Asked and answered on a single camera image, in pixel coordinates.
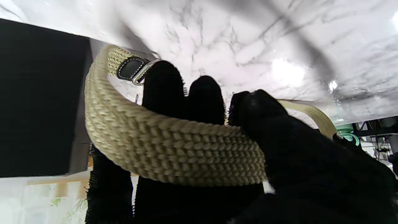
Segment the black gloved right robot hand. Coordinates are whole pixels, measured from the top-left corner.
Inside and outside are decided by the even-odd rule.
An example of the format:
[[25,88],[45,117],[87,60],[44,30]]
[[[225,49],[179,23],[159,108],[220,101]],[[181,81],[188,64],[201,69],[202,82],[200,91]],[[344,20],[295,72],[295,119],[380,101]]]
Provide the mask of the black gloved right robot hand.
[[139,178],[91,148],[86,224],[396,224],[397,179],[344,138],[330,140],[263,90],[233,95],[229,124],[265,156],[263,184],[187,187]]

